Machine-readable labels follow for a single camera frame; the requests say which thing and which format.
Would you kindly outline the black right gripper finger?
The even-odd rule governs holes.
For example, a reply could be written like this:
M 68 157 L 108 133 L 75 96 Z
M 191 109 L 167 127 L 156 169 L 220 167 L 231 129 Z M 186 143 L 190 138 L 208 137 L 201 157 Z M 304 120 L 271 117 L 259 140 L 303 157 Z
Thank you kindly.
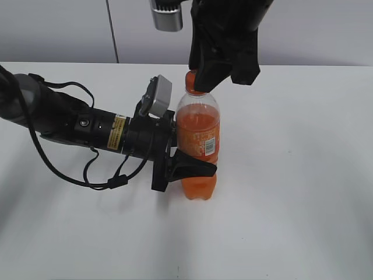
M 197 21 L 192 18 L 192 43 L 189 55 L 189 69 L 198 70 L 201 66 L 202 61 L 202 41 L 203 33 L 197 23 Z
M 230 75 L 232 66 L 229 61 L 212 53 L 201 53 L 193 59 L 193 69 L 196 71 L 195 90 L 211 92 Z

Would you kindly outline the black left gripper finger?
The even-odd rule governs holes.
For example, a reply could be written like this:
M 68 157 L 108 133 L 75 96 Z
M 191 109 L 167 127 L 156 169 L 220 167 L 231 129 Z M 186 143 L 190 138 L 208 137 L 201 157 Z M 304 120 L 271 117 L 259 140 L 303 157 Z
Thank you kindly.
M 194 177 L 213 177 L 217 166 L 213 163 L 187 155 L 176 149 L 174 155 L 168 161 L 168 181 L 178 181 Z
M 172 129 L 171 145 L 177 146 L 177 122 L 175 120 L 175 117 L 173 117 L 171 121 L 171 129 Z

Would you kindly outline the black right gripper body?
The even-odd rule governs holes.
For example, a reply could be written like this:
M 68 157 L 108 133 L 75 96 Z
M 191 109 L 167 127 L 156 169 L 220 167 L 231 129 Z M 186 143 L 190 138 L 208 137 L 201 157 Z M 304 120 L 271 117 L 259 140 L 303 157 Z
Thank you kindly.
M 229 61 L 232 83 L 253 84 L 260 73 L 260 1 L 193 1 L 191 16 L 203 33 L 202 53 Z

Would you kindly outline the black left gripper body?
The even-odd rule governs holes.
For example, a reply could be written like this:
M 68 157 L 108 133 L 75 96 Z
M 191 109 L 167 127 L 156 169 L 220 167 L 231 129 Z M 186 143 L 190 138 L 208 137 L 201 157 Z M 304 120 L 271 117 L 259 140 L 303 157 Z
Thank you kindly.
M 146 162 L 153 162 L 151 189 L 164 192 L 168 186 L 168 160 L 171 151 L 171 121 L 175 115 L 167 110 L 160 118 L 142 117 L 136 110 L 125 133 L 122 153 L 142 159 L 140 165 L 127 179 L 137 176 Z

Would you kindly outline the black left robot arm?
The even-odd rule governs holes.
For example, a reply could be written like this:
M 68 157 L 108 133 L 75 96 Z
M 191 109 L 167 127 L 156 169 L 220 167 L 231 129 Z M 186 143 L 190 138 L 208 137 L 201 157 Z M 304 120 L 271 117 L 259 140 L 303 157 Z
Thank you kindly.
M 141 160 L 137 171 L 153 162 L 152 189 L 163 192 L 180 179 L 211 177 L 217 167 L 177 148 L 174 115 L 168 107 L 171 82 L 162 75 L 151 78 L 134 115 L 95 108 L 64 92 L 64 83 L 47 82 L 43 77 L 12 74 L 1 69 L 1 118 L 26 127 L 47 167 L 56 168 L 40 145 L 46 139 L 64 145 L 123 154 Z

